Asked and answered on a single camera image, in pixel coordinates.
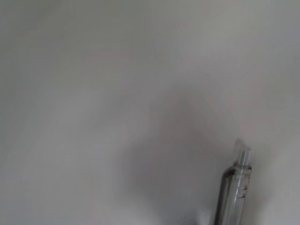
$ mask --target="white surface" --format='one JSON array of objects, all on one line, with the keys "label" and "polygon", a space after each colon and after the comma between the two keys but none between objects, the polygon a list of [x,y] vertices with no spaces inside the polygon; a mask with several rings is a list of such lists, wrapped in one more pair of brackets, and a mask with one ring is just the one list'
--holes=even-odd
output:
[{"label": "white surface", "polygon": [[299,1],[3,9],[1,224],[211,212],[237,137],[254,152],[243,224],[299,223]]}]

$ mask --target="white background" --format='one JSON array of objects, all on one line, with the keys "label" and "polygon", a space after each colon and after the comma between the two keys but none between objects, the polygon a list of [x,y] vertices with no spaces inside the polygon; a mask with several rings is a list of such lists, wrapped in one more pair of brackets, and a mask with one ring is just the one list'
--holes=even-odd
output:
[{"label": "white background", "polygon": [[169,225],[213,212],[234,140],[242,224],[298,224],[300,1],[0,6],[0,223]]}]

